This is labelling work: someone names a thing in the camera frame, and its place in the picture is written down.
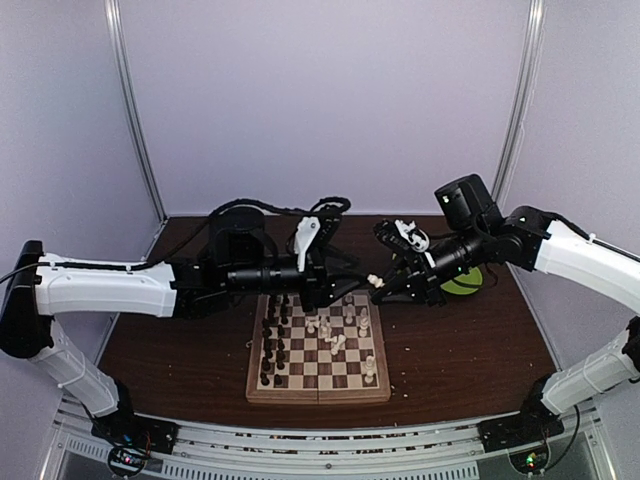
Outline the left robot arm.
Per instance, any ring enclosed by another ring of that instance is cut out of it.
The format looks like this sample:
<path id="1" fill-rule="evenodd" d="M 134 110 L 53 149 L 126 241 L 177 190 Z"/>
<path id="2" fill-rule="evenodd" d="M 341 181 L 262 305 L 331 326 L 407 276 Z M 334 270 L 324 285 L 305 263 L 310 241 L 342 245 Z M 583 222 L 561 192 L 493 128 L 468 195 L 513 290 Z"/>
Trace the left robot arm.
<path id="1" fill-rule="evenodd" d="M 342 214 L 335 204 L 298 213 L 285 253 L 266 232 L 266 207 L 239 200 L 203 222 L 205 247 L 194 258 L 168 254 L 148 263 L 81 261 L 47 253 L 41 242 L 22 248 L 1 308 L 1 349 L 41 366 L 123 444 L 144 424 L 126 387 L 87 360 L 54 318 L 60 313 L 120 312 L 196 319 L 223 311 L 249 294 L 296 294 L 304 310 L 327 307 L 361 287 L 353 256 L 331 244 Z"/>

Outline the white bishop chess piece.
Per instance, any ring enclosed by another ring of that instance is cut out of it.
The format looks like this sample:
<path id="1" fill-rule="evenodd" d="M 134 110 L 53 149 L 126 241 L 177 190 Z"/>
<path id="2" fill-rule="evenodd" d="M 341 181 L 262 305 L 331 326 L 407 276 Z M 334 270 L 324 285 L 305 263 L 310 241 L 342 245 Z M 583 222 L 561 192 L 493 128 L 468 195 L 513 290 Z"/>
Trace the white bishop chess piece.
<path id="1" fill-rule="evenodd" d="M 367 276 L 367 281 L 374 288 L 381 288 L 384 285 L 384 280 L 375 274 L 369 274 Z"/>

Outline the white king chess piece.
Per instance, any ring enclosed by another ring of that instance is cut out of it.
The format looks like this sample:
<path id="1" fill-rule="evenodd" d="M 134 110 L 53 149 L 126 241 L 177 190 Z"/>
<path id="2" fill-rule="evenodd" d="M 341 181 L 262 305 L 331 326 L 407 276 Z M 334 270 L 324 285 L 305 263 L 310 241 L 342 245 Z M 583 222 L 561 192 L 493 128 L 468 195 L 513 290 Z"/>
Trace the white king chess piece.
<path id="1" fill-rule="evenodd" d="M 376 359 L 373 355 L 368 355 L 364 361 L 364 383 L 372 385 L 376 378 Z"/>

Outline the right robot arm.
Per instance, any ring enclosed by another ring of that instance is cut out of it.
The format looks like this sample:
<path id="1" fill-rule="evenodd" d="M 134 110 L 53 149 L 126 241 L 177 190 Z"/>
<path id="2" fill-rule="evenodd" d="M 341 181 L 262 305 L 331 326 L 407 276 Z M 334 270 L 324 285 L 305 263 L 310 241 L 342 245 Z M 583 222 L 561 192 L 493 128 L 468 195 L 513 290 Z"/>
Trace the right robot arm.
<path id="1" fill-rule="evenodd" d="M 375 304 L 410 302 L 441 305 L 443 284 L 480 264 L 511 264 L 555 275 L 639 310 L 639 258 L 586 233 L 564 216 L 531 206 L 503 216 L 477 174 L 440 187 L 435 197 L 450 229 L 429 237 L 415 223 L 384 220 L 376 239 L 394 260 L 381 276 L 369 275 Z M 535 440 L 557 417 L 582 401 L 624 381 L 639 380 L 639 319 L 577 364 L 533 387 L 512 430 L 519 440 Z"/>

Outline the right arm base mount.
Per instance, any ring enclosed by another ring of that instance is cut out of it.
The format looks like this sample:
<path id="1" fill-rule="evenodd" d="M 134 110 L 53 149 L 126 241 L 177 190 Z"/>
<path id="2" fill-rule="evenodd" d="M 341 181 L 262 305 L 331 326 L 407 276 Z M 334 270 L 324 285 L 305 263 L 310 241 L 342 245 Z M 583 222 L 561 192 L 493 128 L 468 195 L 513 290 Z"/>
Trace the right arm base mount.
<path id="1" fill-rule="evenodd" d="M 509 461 L 516 472 L 530 476 L 542 474 L 552 465 L 548 441 L 552 436 L 564 432 L 559 415 L 550 412 L 543 405 L 542 391 L 542 383 L 535 382 L 517 413 L 484 420 L 478 424 L 486 453 L 538 443 L 539 446 L 529 452 L 509 454 Z"/>

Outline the wooden chess board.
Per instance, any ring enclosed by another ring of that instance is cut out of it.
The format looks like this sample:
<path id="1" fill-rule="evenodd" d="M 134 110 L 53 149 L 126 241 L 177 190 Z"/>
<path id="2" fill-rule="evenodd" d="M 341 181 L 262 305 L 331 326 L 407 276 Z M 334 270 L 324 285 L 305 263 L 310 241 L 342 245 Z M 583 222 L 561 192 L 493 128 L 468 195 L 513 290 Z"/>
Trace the wooden chess board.
<path id="1" fill-rule="evenodd" d="M 284 389 L 263 387 L 259 382 L 261 321 L 266 313 L 269 296 L 259 297 L 245 389 L 249 402 L 274 405 L 360 405 L 384 403 L 390 399 L 391 384 L 378 307 L 371 303 L 365 290 L 356 290 L 351 294 L 355 307 L 352 325 L 344 322 L 345 296 L 328 307 L 306 313 L 299 297 L 289 295 L 291 332 L 285 340 L 289 359 L 285 370 L 288 387 Z M 370 315 L 369 333 L 365 338 L 358 335 L 358 316 L 363 307 L 369 309 Z M 345 334 L 347 337 L 345 345 L 336 356 L 331 355 L 329 343 L 305 328 L 307 317 L 319 315 L 330 318 L 333 335 Z M 364 383 L 364 361 L 368 355 L 373 355 L 376 359 L 376 378 L 372 385 Z"/>

